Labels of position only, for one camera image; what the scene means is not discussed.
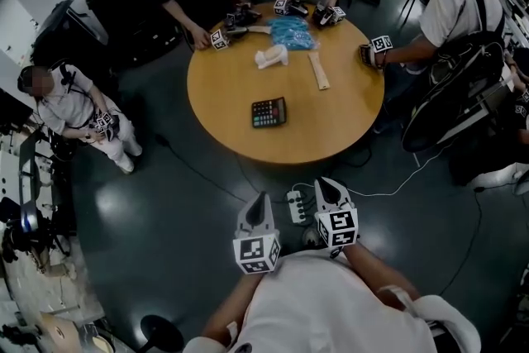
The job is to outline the black monitor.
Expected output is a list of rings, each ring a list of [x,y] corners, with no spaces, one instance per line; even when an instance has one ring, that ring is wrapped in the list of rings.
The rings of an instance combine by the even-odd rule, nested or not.
[[[33,110],[0,88],[0,134],[20,131]]]

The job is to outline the blue plastic packet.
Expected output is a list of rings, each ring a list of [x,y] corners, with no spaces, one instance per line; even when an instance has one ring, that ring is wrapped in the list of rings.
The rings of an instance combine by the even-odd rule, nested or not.
[[[267,21],[273,45],[284,45],[287,50],[315,50],[318,43],[313,38],[308,23],[301,17],[277,17]]]

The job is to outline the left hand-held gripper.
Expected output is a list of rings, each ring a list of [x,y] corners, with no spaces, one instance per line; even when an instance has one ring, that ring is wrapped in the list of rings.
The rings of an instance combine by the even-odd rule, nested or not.
[[[236,263],[245,274],[275,270],[281,245],[272,203],[266,192],[260,192],[239,211],[233,250]]]

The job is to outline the black calculator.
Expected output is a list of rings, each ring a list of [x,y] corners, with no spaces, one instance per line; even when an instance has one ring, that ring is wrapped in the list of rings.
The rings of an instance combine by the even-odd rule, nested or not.
[[[251,123],[255,129],[282,126],[287,122],[284,97],[258,101],[251,105]]]

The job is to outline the person's white shirt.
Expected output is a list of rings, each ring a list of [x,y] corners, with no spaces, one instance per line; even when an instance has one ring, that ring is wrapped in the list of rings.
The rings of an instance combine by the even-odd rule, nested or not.
[[[264,274],[231,344],[197,336],[183,353],[481,353],[475,326],[437,295],[415,301],[401,288],[403,311],[384,305],[342,252],[287,255]]]

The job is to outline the person's right forearm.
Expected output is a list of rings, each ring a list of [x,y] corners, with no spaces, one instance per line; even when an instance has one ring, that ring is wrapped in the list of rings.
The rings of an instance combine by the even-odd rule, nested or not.
[[[386,265],[359,242],[345,246],[343,253],[353,271],[384,305],[400,311],[405,309],[397,295],[385,289],[388,286],[401,288],[412,301],[421,297],[421,294],[403,274]]]

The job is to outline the white power strip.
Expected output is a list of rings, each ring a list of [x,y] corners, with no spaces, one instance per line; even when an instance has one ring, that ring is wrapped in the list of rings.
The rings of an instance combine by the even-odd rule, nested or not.
[[[309,225],[313,217],[309,213],[314,205],[314,197],[308,198],[304,193],[291,190],[286,194],[292,223],[295,225]]]

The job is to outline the brown cardboard box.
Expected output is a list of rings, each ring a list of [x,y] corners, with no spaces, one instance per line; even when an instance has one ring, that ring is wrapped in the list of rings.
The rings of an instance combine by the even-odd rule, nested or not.
[[[83,353],[79,331],[73,321],[42,312],[41,321],[59,353]]]

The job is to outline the black bin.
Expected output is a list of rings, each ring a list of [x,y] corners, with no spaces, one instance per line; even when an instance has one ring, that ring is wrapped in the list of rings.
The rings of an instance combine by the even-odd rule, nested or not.
[[[125,66],[150,62],[172,50],[181,35],[154,0],[85,0],[107,33],[108,47]]]

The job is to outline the wooden ruler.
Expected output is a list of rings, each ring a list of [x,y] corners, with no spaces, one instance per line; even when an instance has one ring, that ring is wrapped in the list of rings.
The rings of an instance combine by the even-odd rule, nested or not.
[[[326,73],[322,67],[320,56],[317,51],[310,52],[308,58],[311,62],[313,73],[315,75],[318,88],[320,90],[326,90],[330,88]]]

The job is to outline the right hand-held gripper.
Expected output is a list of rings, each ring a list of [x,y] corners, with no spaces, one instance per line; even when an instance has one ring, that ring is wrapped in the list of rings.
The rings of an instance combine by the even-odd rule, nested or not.
[[[319,177],[314,181],[317,201],[315,218],[321,239],[328,248],[342,248],[357,241],[357,209],[347,188],[333,179]]]

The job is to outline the person's left forearm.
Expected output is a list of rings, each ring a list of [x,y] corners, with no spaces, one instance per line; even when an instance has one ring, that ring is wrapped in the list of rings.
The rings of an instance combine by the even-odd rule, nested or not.
[[[241,329],[246,309],[263,277],[264,274],[243,274],[229,296],[208,319],[202,336],[228,347],[231,344],[228,327],[234,322]]]

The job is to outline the black round stool base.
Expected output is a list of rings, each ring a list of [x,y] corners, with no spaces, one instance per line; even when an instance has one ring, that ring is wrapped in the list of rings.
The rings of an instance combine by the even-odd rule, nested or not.
[[[146,353],[157,348],[164,353],[179,353],[183,350],[184,339],[181,331],[169,320],[156,315],[147,315],[141,319],[141,332],[146,343],[137,353]]]

